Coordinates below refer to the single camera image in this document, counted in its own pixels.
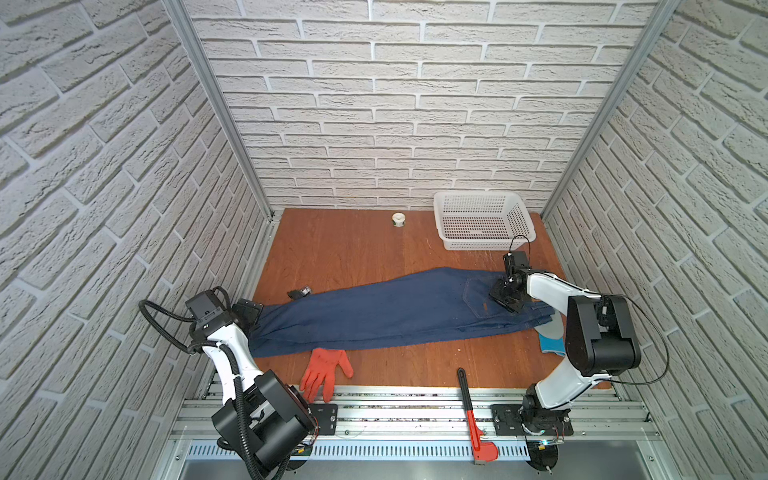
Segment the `white plastic basket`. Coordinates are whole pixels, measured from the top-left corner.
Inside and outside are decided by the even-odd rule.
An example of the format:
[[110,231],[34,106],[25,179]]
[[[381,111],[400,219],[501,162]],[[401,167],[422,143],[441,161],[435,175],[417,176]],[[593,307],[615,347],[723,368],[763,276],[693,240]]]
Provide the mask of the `white plastic basket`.
[[532,243],[523,199],[507,191],[441,191],[433,198],[438,235],[449,251],[508,251]]

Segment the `blue denim trousers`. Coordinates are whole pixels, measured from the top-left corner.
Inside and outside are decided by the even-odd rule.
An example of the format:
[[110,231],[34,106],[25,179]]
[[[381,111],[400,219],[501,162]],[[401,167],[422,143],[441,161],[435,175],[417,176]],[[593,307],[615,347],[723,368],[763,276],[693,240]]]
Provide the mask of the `blue denim trousers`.
[[437,268],[386,282],[313,293],[263,309],[253,357],[314,349],[369,350],[504,335],[551,321],[544,302],[519,312],[495,302],[499,272]]

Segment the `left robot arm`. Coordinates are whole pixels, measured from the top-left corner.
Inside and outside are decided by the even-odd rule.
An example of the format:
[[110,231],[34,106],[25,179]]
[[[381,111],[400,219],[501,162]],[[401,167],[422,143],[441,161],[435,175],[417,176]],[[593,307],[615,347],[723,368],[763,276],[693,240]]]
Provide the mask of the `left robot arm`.
[[205,354],[222,385],[212,416],[222,449],[237,453],[252,479],[279,478],[290,457],[318,426],[301,394],[271,370],[256,366],[247,318],[225,294],[204,291],[186,302],[192,314],[190,352]]

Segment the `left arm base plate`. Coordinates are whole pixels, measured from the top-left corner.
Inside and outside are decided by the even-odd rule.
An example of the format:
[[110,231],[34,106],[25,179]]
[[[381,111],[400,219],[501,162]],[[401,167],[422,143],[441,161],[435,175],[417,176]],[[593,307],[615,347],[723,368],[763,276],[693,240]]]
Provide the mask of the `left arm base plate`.
[[311,413],[319,428],[319,436],[334,436],[338,420],[338,405],[335,403],[313,403]]

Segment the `red work glove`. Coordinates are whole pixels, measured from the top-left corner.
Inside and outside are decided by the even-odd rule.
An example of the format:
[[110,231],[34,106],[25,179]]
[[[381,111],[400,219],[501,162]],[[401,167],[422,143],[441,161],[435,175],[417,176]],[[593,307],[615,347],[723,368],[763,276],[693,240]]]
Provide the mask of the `red work glove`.
[[336,369],[340,368],[346,378],[352,378],[354,369],[345,350],[317,348],[311,353],[309,363],[300,381],[299,390],[308,403],[313,403],[319,391],[322,400],[329,403],[336,384]]

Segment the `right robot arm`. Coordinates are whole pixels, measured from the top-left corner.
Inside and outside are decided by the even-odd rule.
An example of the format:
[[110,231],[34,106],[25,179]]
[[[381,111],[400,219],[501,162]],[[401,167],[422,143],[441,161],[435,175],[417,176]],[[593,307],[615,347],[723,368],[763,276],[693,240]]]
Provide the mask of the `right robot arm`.
[[641,363],[628,302],[533,269],[522,251],[508,252],[503,260],[505,276],[491,288],[492,299],[517,313],[525,303],[538,300],[566,317],[564,358],[528,388],[519,409],[526,433],[564,435],[565,417],[575,399]]

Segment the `grey blue work glove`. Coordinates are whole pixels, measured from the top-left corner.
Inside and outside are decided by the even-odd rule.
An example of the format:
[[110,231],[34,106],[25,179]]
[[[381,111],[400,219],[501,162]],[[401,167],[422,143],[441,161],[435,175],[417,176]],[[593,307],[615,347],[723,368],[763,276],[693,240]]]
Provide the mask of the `grey blue work glove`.
[[565,327],[559,315],[553,315],[549,322],[537,326],[535,331],[538,333],[542,353],[565,355]]

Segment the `aluminium rail frame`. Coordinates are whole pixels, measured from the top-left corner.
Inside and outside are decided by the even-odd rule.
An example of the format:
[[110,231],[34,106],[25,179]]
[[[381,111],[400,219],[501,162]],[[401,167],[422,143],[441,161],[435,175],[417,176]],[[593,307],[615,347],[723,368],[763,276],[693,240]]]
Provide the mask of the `aluminium rail frame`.
[[[569,408],[568,437],[497,436],[490,407],[521,404],[521,389],[470,391],[483,440],[494,443],[502,461],[527,461],[532,454],[566,441],[629,441],[647,451],[661,434],[645,405],[611,390],[592,390]],[[334,436],[310,435],[296,456],[306,460],[470,461],[470,434],[459,388],[341,386]]]

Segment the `small metal square clip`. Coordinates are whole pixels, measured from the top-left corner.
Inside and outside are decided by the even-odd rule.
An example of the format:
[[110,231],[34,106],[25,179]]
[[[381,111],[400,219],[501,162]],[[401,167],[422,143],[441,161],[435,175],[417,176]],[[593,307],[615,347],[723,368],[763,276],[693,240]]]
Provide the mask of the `small metal square clip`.
[[299,300],[301,298],[305,298],[312,294],[312,289],[309,286],[304,286],[300,289],[294,289],[287,293],[288,297],[292,301]]

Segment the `white tape roll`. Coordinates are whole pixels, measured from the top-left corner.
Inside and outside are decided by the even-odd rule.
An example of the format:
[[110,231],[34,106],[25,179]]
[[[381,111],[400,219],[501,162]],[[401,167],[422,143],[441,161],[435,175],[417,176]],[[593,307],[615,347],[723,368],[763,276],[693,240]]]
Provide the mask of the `white tape roll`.
[[395,227],[403,227],[405,225],[406,216],[403,213],[394,213],[392,215],[392,223]]

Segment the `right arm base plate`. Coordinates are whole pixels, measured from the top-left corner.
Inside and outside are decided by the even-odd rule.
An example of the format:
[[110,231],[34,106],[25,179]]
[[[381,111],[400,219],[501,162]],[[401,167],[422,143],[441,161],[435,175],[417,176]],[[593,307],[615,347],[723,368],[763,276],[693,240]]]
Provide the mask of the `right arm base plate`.
[[497,436],[568,437],[574,434],[570,410],[548,410],[521,404],[490,407]]

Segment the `red pipe wrench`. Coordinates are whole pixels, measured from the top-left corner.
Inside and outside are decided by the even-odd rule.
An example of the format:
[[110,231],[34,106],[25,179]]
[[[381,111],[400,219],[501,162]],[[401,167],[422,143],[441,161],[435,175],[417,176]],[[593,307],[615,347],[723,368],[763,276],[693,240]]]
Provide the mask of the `red pipe wrench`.
[[477,426],[467,374],[463,368],[457,369],[457,378],[461,393],[462,406],[465,412],[466,422],[470,434],[473,461],[476,465],[496,461],[499,456],[498,448],[494,443],[482,439],[485,433]]

